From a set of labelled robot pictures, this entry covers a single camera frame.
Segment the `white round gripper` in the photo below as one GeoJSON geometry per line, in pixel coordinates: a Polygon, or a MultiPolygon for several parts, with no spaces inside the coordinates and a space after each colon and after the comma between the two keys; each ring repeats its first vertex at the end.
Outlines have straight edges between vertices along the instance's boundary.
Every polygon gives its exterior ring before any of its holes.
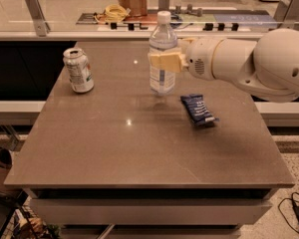
{"type": "Polygon", "coordinates": [[[212,72],[214,54],[222,42],[220,38],[182,38],[177,45],[186,49],[186,54],[181,52],[148,53],[149,64],[160,70],[180,73],[188,71],[196,78],[212,81],[215,76],[212,72]]]}

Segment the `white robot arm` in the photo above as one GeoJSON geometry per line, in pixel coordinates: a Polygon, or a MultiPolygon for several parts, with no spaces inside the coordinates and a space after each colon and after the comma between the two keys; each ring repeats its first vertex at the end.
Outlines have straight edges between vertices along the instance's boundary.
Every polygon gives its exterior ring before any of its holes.
{"type": "Polygon", "coordinates": [[[225,81],[268,102],[299,98],[299,32],[277,29],[259,40],[187,38],[174,48],[150,51],[149,64],[206,81],[225,81]]]}

